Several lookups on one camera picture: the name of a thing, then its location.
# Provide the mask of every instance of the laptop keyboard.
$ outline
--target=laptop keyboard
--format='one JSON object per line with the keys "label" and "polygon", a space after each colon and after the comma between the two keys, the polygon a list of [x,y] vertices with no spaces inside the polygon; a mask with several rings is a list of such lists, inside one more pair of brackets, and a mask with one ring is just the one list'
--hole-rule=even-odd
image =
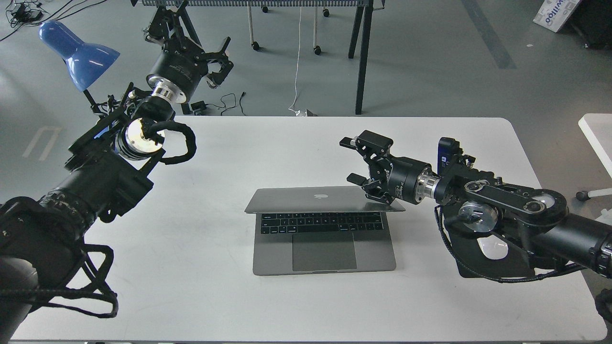
{"label": "laptop keyboard", "polygon": [[383,229],[380,212],[300,212],[261,214],[261,234]]}

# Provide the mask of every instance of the metal grid shelf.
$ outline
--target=metal grid shelf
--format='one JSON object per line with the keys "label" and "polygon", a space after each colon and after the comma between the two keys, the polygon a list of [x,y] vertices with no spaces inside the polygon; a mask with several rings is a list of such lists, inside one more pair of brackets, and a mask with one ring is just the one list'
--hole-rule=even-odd
{"label": "metal grid shelf", "polygon": [[[180,6],[181,0],[141,0],[145,6]],[[266,7],[358,7],[368,0],[189,0],[189,6],[266,6]]]}

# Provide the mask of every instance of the laptop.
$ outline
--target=laptop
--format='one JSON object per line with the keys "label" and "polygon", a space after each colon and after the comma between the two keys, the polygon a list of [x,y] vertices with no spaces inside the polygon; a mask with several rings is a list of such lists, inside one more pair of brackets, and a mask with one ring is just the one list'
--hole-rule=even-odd
{"label": "laptop", "polygon": [[246,213],[256,214],[255,275],[391,271],[395,255],[386,212],[358,186],[259,189]]}

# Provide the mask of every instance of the lamp shade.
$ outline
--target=lamp shade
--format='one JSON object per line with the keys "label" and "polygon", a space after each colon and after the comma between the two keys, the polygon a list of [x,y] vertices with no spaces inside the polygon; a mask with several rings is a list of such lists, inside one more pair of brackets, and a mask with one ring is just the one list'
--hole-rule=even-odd
{"label": "lamp shade", "polygon": [[66,62],[76,88],[83,92],[119,57],[119,52],[99,44],[85,43],[66,25],[50,20],[40,25],[40,39]]}

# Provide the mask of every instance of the caster wheel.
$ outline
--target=caster wheel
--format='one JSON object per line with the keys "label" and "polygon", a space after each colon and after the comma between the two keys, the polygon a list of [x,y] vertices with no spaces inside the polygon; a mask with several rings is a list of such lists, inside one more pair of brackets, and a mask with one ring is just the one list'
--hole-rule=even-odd
{"label": "caster wheel", "polygon": [[591,197],[589,197],[589,192],[588,191],[579,191],[576,193],[576,199],[578,201],[586,201],[586,200],[590,200]]}

